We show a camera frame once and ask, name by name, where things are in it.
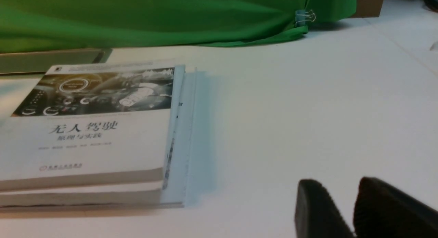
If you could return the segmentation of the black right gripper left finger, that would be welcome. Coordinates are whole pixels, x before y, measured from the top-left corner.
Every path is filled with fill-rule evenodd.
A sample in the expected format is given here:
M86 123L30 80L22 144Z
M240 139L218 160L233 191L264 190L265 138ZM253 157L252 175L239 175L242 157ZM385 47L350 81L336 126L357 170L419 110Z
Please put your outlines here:
M295 229L298 238L353 238L327 189L313 179L297 187Z

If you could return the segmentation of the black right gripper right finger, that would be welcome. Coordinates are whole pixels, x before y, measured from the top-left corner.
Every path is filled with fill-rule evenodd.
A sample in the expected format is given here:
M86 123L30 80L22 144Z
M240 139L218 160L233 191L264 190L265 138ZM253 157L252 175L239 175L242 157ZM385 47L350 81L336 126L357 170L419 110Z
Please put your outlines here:
M358 238L436 238L438 213L385 181L363 177L353 226Z

